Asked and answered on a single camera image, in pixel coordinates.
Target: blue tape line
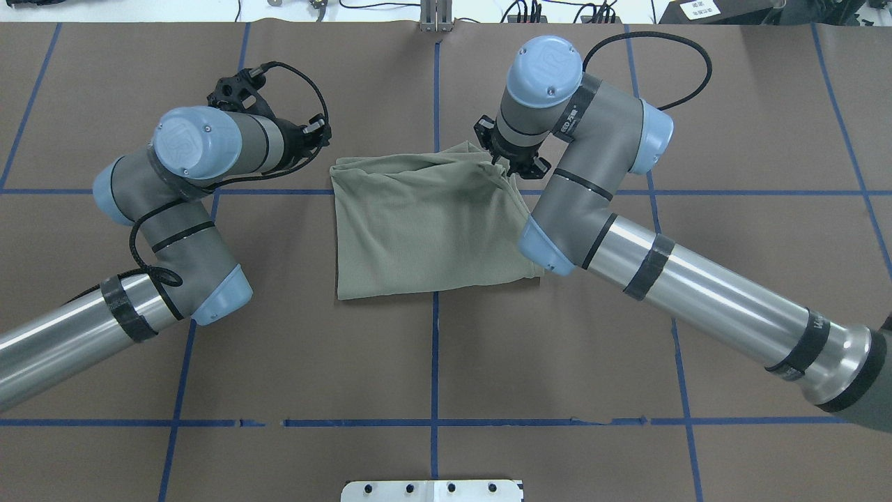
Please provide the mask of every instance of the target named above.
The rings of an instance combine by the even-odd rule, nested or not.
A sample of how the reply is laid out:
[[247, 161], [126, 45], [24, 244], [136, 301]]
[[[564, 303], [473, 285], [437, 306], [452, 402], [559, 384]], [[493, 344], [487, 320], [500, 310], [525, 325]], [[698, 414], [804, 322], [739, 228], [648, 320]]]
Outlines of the blue tape line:
[[167, 455], [164, 457], [164, 471], [161, 474], [161, 486], [158, 488], [158, 502], [164, 502], [167, 497], [168, 481], [170, 481], [170, 468], [173, 466], [173, 454], [177, 449], [177, 431], [180, 413], [183, 410], [183, 396], [186, 393], [186, 377], [189, 374], [189, 362], [192, 359], [192, 347], [195, 341], [195, 329], [198, 325], [195, 321], [189, 322], [189, 335], [186, 337], [186, 350], [183, 354], [183, 366], [179, 372], [179, 384], [177, 386], [177, 400], [173, 407], [173, 422], [170, 425], [168, 437]]
[[161, 486], [158, 488], [158, 502], [164, 502], [167, 498], [167, 487], [170, 481], [170, 468], [173, 466], [173, 452], [177, 447], [178, 427], [170, 427], [170, 435], [168, 436], [168, 451], [164, 456], [164, 471], [161, 473]]
[[242, 35], [242, 52], [238, 56], [238, 69], [244, 68], [244, 57], [248, 54], [248, 38], [251, 36], [251, 23], [244, 24], [244, 34]]
[[703, 502], [703, 487], [700, 483], [700, 467], [697, 459], [697, 443], [694, 440], [694, 428], [691, 425], [690, 401], [688, 400], [688, 382], [684, 376], [684, 362], [681, 358], [681, 342], [678, 337], [678, 322], [672, 318], [672, 339], [675, 344], [675, 371], [678, 373], [678, 388], [681, 392], [681, 411], [684, 414], [684, 430], [688, 437], [688, 454], [690, 470], [694, 477], [694, 492], [697, 502]]
[[434, 44], [434, 152], [440, 151], [440, 42]]
[[237, 420], [174, 420], [177, 427], [243, 427]]
[[[629, 25], [623, 25], [623, 31], [625, 33], [629, 33]], [[629, 74], [632, 77], [632, 93], [634, 93], [635, 97], [640, 97], [640, 93], [638, 91], [638, 74], [635, 72], [635, 54], [632, 51], [632, 39], [627, 38], [625, 40], [625, 52], [629, 55]]]
[[[46, 196], [67, 196], [67, 195], [90, 195], [93, 190], [90, 188], [3, 188], [0, 194], [8, 195], [46, 195]], [[219, 193], [223, 195], [233, 196], [332, 196], [335, 191], [330, 188], [221, 188]], [[793, 196], [793, 197], [861, 197], [861, 190], [700, 190], [700, 189], [659, 189], [639, 190], [639, 189], [619, 189], [616, 191], [618, 196], [649, 196], [651, 193], [658, 196], [695, 196], [695, 197], [774, 197], [774, 196]], [[525, 188], [520, 190], [520, 194], [524, 196], [540, 196], [541, 189]], [[889, 197], [892, 196], [892, 190], [867, 190], [867, 194], [871, 197]]]
[[[666, 417], [615, 418], [607, 423], [588, 422], [576, 418], [392, 418], [358, 420], [295, 420], [282, 421], [287, 428], [342, 428], [342, 427], [624, 427], [654, 425], [678, 427], [684, 425], [784, 425], [784, 424], [848, 423], [832, 416], [732, 416], [732, 417]], [[171, 427], [176, 428], [239, 428], [266, 427], [254, 420], [152, 420], [106, 418], [3, 418], [0, 427]]]
[[10, 148], [9, 155], [6, 157], [6, 166], [3, 169], [3, 174], [0, 174], [0, 189], [6, 185], [6, 179], [9, 178], [9, 171], [12, 169], [15, 153], [19, 150], [21, 136], [25, 133], [25, 126], [28, 125], [28, 118], [31, 116], [31, 108], [34, 107], [34, 101], [37, 99], [37, 92], [40, 90], [40, 84], [44, 81], [46, 68], [50, 64], [50, 58], [53, 56], [53, 50], [55, 49], [56, 42], [59, 40], [59, 33], [61, 31], [62, 24], [57, 22], [53, 37], [50, 39], [50, 46], [46, 49], [44, 62], [40, 65], [40, 72], [37, 74], [37, 80], [34, 81], [34, 87], [31, 89], [31, 97], [28, 98], [28, 104], [25, 106], [25, 113], [21, 116], [19, 130], [15, 133], [15, 139], [12, 141], [12, 148]]
[[587, 422], [576, 418], [444, 418], [441, 427], [607, 427], [642, 425], [647, 419], [620, 418], [609, 423]]
[[[653, 187], [653, 180], [648, 183], [649, 187]], [[892, 195], [892, 190], [867, 190], [871, 196], [885, 197]], [[520, 194], [524, 196], [540, 196], [540, 189], [523, 189]], [[861, 190], [700, 190], [700, 189], [619, 189], [616, 191], [618, 196], [699, 196], [699, 197], [774, 197], [774, 196], [793, 196], [793, 197], [860, 197], [863, 192]]]
[[439, 478], [439, 433], [440, 418], [440, 291], [434, 292], [434, 306], [431, 326], [431, 479]]
[[430, 427], [431, 421], [418, 419], [359, 419], [359, 420], [294, 420], [282, 421], [283, 427]]
[[886, 240], [883, 238], [883, 232], [880, 230], [880, 224], [877, 222], [877, 215], [873, 212], [873, 204], [871, 198], [867, 194], [867, 185], [864, 183], [864, 176], [861, 173], [861, 166], [855, 157], [855, 149], [852, 148], [852, 140], [848, 136], [846, 122], [842, 119], [842, 113], [839, 111], [839, 103], [837, 103], [836, 93], [833, 92], [833, 85], [830, 83], [830, 74], [827, 72], [827, 64], [824, 62], [824, 52], [821, 50], [821, 39], [818, 37], [818, 27], [812, 23], [812, 38], [814, 39], [814, 50], [818, 53], [818, 64], [821, 65], [821, 74], [824, 77], [824, 85], [827, 86], [827, 94], [830, 96], [830, 104], [833, 105], [833, 112], [836, 114], [839, 130], [842, 132], [843, 141], [846, 143], [848, 158], [852, 161], [852, 167], [855, 169], [855, 177], [858, 179], [858, 187], [864, 198], [864, 205], [867, 206], [867, 214], [871, 218], [871, 226], [873, 233], [877, 236], [877, 243], [880, 245], [880, 252], [883, 255], [883, 261], [886, 263], [886, 272], [889, 279], [892, 280], [892, 259], [889, 258]]
[[[629, 33], [628, 25], [624, 25], [624, 31]], [[629, 72], [632, 75], [632, 89], [635, 97], [640, 97], [638, 93], [638, 77], [635, 74], [635, 57], [632, 53], [632, 40], [626, 39], [626, 52], [629, 54]], [[647, 174], [648, 178], [648, 197], [650, 198], [650, 212], [654, 219], [654, 230], [662, 233], [660, 226], [659, 209], [657, 207], [657, 193], [654, 187], [654, 177], [651, 172]], [[681, 392], [681, 409], [684, 412], [684, 418], [690, 419], [690, 403], [688, 400], [688, 384], [684, 376], [684, 363], [681, 359], [681, 343], [678, 340], [678, 324], [675, 318], [672, 319], [672, 336], [675, 343], [675, 371], [678, 373], [678, 388]], [[697, 502], [703, 502], [703, 487], [700, 482], [700, 466], [697, 459], [697, 443], [694, 440], [694, 428], [690, 423], [684, 425], [685, 435], [688, 439], [688, 455], [690, 456], [690, 472], [694, 481], [694, 494], [697, 496]]]
[[211, 202], [211, 221], [215, 222], [217, 220], [217, 208], [220, 205], [220, 191], [214, 191], [214, 199]]
[[832, 416], [734, 416], [700, 418], [655, 418], [652, 425], [778, 425], [812, 423], [848, 423]]
[[170, 420], [2, 418], [0, 427], [170, 427]]

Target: label sticker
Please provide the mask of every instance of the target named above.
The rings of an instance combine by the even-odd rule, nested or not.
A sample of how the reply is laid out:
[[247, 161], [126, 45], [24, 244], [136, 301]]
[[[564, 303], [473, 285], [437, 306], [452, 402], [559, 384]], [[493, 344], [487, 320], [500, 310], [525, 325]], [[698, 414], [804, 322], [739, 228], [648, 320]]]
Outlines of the label sticker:
[[707, 18], [709, 16], [717, 16], [722, 13], [722, 11], [719, 11], [719, 8], [715, 6], [713, 0], [687, 2], [686, 4], [681, 4], [681, 9], [684, 11], [684, 15], [688, 16], [688, 19], [691, 21]]

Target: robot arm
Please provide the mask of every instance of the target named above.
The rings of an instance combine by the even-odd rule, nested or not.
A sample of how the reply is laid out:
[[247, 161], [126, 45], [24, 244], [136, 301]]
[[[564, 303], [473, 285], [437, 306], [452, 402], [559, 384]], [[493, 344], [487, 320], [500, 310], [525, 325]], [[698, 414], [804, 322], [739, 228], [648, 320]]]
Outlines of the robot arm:
[[570, 143], [520, 238], [529, 259], [561, 275], [596, 273], [794, 381], [822, 410], [892, 432], [884, 330], [836, 324], [610, 212], [625, 174], [647, 173], [665, 151], [673, 122], [583, 73], [569, 42], [527, 42], [496, 121], [484, 116], [475, 132], [494, 159], [532, 179], [549, 168], [538, 148], [550, 133]]
[[[139, 269], [111, 276], [98, 290], [0, 335], [0, 411], [177, 321], [191, 317], [210, 324], [251, 299], [241, 265], [200, 199], [231, 180], [293, 172], [331, 136], [321, 94], [324, 113], [309, 125], [272, 113], [257, 91], [265, 83], [263, 73], [274, 66], [286, 65], [241, 70], [220, 79], [209, 106], [165, 113], [148, 146], [96, 177], [93, 194], [100, 209], [141, 230], [157, 263], [142, 262], [133, 232], [131, 252]], [[256, 101], [245, 108], [249, 96]], [[231, 178], [255, 172], [263, 174]]]

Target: folded cloth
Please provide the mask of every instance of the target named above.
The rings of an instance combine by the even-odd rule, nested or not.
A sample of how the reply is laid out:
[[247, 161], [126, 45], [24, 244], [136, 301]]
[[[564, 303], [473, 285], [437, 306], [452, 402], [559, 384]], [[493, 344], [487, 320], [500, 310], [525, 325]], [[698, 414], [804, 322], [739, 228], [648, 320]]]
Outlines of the folded cloth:
[[506, 171], [468, 142], [439, 154], [338, 159], [337, 297], [542, 276], [517, 251], [530, 211]]

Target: black cable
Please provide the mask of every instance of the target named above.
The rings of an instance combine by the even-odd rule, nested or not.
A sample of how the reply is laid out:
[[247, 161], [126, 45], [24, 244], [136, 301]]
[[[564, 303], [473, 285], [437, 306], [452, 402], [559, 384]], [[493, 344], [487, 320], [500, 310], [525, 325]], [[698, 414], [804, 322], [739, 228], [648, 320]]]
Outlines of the black cable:
[[[323, 119], [325, 120], [324, 127], [328, 127], [329, 123], [330, 123], [330, 121], [328, 119], [328, 105], [326, 104], [325, 98], [322, 96], [322, 91], [319, 90], [319, 87], [316, 85], [316, 82], [314, 82], [310, 77], [305, 75], [302, 71], [294, 68], [290, 64], [280, 63], [278, 61], [271, 61], [269, 63], [265, 63], [265, 64], [261, 65], [261, 68], [263, 69], [264, 73], [273, 69], [273, 68], [276, 68], [276, 67], [284, 68], [284, 69], [294, 73], [298, 77], [302, 78], [308, 84], [310, 84], [310, 87], [313, 88], [313, 92], [316, 93], [316, 97], [319, 100], [319, 104], [322, 106], [322, 116], [323, 116]], [[243, 178], [233, 178], [230, 180], [223, 180], [223, 181], [219, 181], [217, 183], [213, 183], [213, 184], [205, 187], [205, 189], [207, 189], [210, 192], [217, 188], [223, 187], [225, 185], [229, 185], [231, 183], [238, 183], [238, 182], [242, 182], [242, 181], [270, 180], [272, 178], [279, 178], [281, 176], [285, 176], [286, 174], [291, 174], [292, 172], [300, 170], [302, 167], [306, 166], [307, 164], [309, 164], [313, 160], [315, 160], [321, 150], [322, 150], [322, 146], [318, 146], [316, 148], [316, 150], [314, 150], [313, 152], [310, 153], [309, 157], [307, 157], [306, 159], [303, 160], [303, 162], [297, 163], [290, 167], [286, 167], [281, 171], [276, 171], [276, 172], [271, 172], [271, 173], [265, 172], [260, 176], [248, 176], [248, 177], [243, 177]], [[139, 265], [139, 268], [118, 274], [118, 277], [120, 279], [124, 279], [124, 278], [130, 277], [130, 276], [133, 276], [133, 275], [138, 275], [138, 274], [144, 273], [144, 274], [148, 275], [149, 277], [151, 277], [154, 281], [164, 284], [166, 286], [171, 286], [173, 288], [177, 288], [177, 287], [183, 285], [183, 278], [180, 277], [179, 274], [177, 274], [176, 272], [173, 272], [171, 269], [168, 269], [168, 268], [147, 264], [145, 262], [145, 260], [143, 260], [142, 256], [139, 255], [139, 250], [136, 248], [136, 236], [139, 233], [139, 228], [143, 226], [143, 223], [147, 222], [149, 219], [154, 217], [156, 214], [163, 213], [164, 211], [167, 211], [171, 207], [174, 207], [174, 206], [180, 205], [180, 204], [184, 204], [185, 202], [186, 201], [183, 199], [178, 199], [178, 200], [175, 200], [172, 202], [168, 202], [167, 204], [162, 205], [161, 207], [155, 208], [152, 211], [146, 213], [145, 215], [143, 215], [142, 217], [140, 217], [138, 220], [136, 220], [133, 223], [133, 227], [130, 229], [128, 245], [130, 248], [130, 255], [133, 256], [133, 261], [135, 261], [136, 264]], [[74, 298], [72, 298], [71, 300], [69, 300], [66, 303], [69, 303], [73, 300], [83, 297], [84, 295], [88, 295], [88, 294], [92, 293], [93, 291], [96, 291], [99, 288], [100, 288], [100, 286], [97, 284], [97, 285], [93, 286], [92, 288], [81, 292], [80, 294], [78, 294], [77, 296], [75, 296]]]
[[139, 228], [143, 226], [143, 223], [148, 222], [152, 219], [156, 214], [163, 213], [170, 209], [171, 207], [185, 204], [186, 201], [183, 199], [177, 199], [174, 201], [170, 201], [161, 207], [156, 207], [149, 211], [146, 214], [140, 216], [138, 220], [133, 223], [133, 227], [130, 228], [130, 255], [133, 256], [133, 261], [139, 265], [139, 269], [143, 271], [144, 274], [148, 275], [154, 280], [157, 280], [161, 284], [172, 286], [174, 288], [178, 288], [183, 285], [183, 278], [179, 276], [176, 272], [173, 272], [171, 269], [166, 269], [164, 267], [156, 267], [154, 265], [147, 264], [142, 256], [139, 255], [139, 250], [136, 249], [136, 235], [139, 233]]
[[344, 5], [343, 0], [337, 0], [337, 3], [341, 5], [344, 9], [367, 9], [369, 7], [384, 7], [387, 5], [394, 7], [420, 7], [421, 4], [405, 4], [403, 2], [382, 2], [380, 4], [369, 4], [369, 5]]
[[[139, 275], [139, 274], [141, 274], [141, 273], [145, 273], [145, 272], [143, 272], [143, 269], [133, 269], [133, 270], [128, 270], [128, 271], [126, 271], [126, 272], [119, 273], [119, 274], [118, 274], [118, 279], [126, 279], [127, 277], [133, 277], [134, 275]], [[90, 288], [90, 289], [86, 289], [86, 290], [84, 290], [84, 291], [78, 293], [78, 295], [77, 295], [76, 297], [72, 298], [71, 300], [69, 300], [69, 301], [67, 301], [67, 302], [65, 302], [65, 303], [66, 303], [66, 304], [69, 304], [69, 303], [73, 302], [74, 300], [76, 300], [76, 299], [78, 299], [78, 298], [80, 298], [80, 297], [85, 297], [86, 295], [89, 295], [90, 293], [96, 291], [96, 290], [99, 289], [100, 287], [101, 287], [101, 286], [100, 286], [99, 284], [96, 284], [96, 285], [93, 286], [92, 288]]]
[[612, 24], [616, 22], [616, 11], [613, 6], [619, 0], [614, 0], [612, 4], [608, 4], [607, 0], [604, 0], [604, 3], [601, 4], [600, 8], [595, 15], [591, 16], [589, 19], [589, 24]]
[[579, 7], [579, 10], [576, 11], [576, 15], [573, 17], [573, 24], [576, 24], [576, 22], [579, 20], [579, 15], [582, 14], [582, 11], [584, 11], [586, 7], [591, 7], [591, 15], [592, 17], [594, 17], [595, 9], [597, 9], [598, 6], [591, 3], [582, 4], [582, 6]]
[[526, 8], [526, 0], [514, 0], [514, 2], [511, 2], [511, 5], [509, 5], [508, 8], [505, 9], [505, 13], [502, 14], [502, 18], [499, 20], [499, 23], [505, 22], [505, 20], [508, 18], [508, 13], [511, 12], [511, 7], [514, 7], [515, 5], [517, 5], [517, 22], [520, 22], [520, 18], [523, 15], [520, 10], [520, 4], [523, 4], [524, 8]]
[[660, 31], [633, 31], [632, 33], [620, 33], [619, 35], [614, 35], [613, 37], [608, 37], [600, 42], [598, 42], [594, 47], [591, 48], [588, 54], [585, 55], [585, 59], [582, 60], [582, 71], [589, 66], [589, 61], [591, 57], [595, 55], [601, 47], [606, 46], [612, 42], [616, 42], [617, 40], [626, 40], [627, 38], [664, 38], [666, 40], [672, 40], [673, 42], [678, 42], [680, 44], [684, 44], [685, 46], [689, 46], [700, 53], [703, 56], [703, 62], [706, 63], [706, 76], [703, 78], [703, 81], [700, 82], [700, 85], [694, 89], [694, 92], [688, 94], [687, 96], [679, 99], [678, 101], [673, 101], [669, 105], [660, 106], [659, 110], [668, 110], [675, 106], [681, 105], [682, 103], [687, 103], [694, 96], [700, 94], [706, 84], [709, 83], [709, 80], [713, 77], [713, 61], [709, 58], [709, 54], [706, 50], [697, 42], [690, 40], [685, 37], [679, 37], [678, 35], [672, 35], [669, 33], [662, 33]]
[[[136, 220], [133, 223], [133, 227], [130, 228], [130, 237], [128, 240], [128, 245], [130, 247], [130, 255], [133, 256], [133, 261], [136, 262], [136, 265], [138, 265], [138, 268], [135, 268], [133, 270], [128, 270], [123, 273], [119, 273], [118, 274], [119, 279], [124, 279], [127, 277], [131, 277], [134, 275], [139, 275], [141, 273], [144, 273], [145, 275], [148, 275], [149, 277], [151, 277], [152, 280], [154, 280], [156, 282], [160, 282], [161, 284], [164, 284], [166, 286], [178, 288], [183, 285], [183, 278], [180, 277], [178, 273], [173, 272], [171, 269], [168, 269], [168, 268], [158, 267], [158, 266], [147, 264], [143, 260], [142, 256], [139, 255], [139, 249], [136, 248], [136, 235], [139, 233], [139, 228], [143, 226], [143, 223], [149, 221], [153, 216], [155, 216], [158, 213], [163, 213], [163, 212], [167, 211], [168, 209], [170, 209], [171, 207], [174, 207], [176, 205], [184, 204], [185, 202], [186, 201], [183, 199], [177, 199], [177, 200], [168, 202], [167, 204], [162, 205], [161, 207], [152, 209], [152, 211], [144, 214], [141, 218], [139, 218], [138, 220]], [[74, 298], [72, 298], [71, 300], [69, 300], [65, 303], [70, 303], [80, 297], [89, 295], [90, 293], [96, 291], [99, 288], [100, 288], [100, 285], [96, 284], [92, 288], [82, 291], [77, 296], [75, 296]]]
[[[331, 122], [328, 120], [328, 105], [326, 105], [326, 99], [324, 97], [322, 97], [322, 91], [319, 90], [319, 86], [316, 85], [316, 82], [314, 82], [310, 77], [305, 75], [302, 71], [294, 68], [290, 64], [280, 63], [278, 61], [271, 61], [269, 63], [262, 64], [260, 67], [264, 70], [264, 72], [266, 72], [272, 68], [284, 68], [284, 69], [290, 71], [291, 73], [294, 73], [298, 77], [302, 78], [308, 84], [310, 84], [310, 87], [313, 88], [313, 92], [316, 93], [316, 98], [318, 98], [318, 100], [319, 100], [319, 105], [322, 106], [322, 117], [326, 122], [325, 125], [329, 126], [329, 124]], [[208, 185], [207, 187], [205, 187], [205, 189], [207, 189], [208, 191], [213, 191], [213, 190], [216, 190], [217, 188], [225, 187], [226, 185], [231, 185], [232, 183], [241, 183], [243, 181], [271, 180], [273, 178], [279, 178], [279, 177], [285, 176], [286, 174], [291, 174], [292, 172], [296, 172], [296, 171], [300, 170], [300, 168], [302, 168], [302, 167], [306, 166], [308, 163], [312, 162], [319, 155], [320, 150], [322, 150], [322, 146], [316, 148], [316, 150], [313, 151], [310, 154], [310, 156], [307, 157], [303, 162], [286, 167], [280, 171], [264, 172], [259, 176], [246, 176], [246, 177], [242, 177], [242, 178], [231, 178], [229, 180], [222, 180], [222, 181], [218, 181], [216, 183]]]

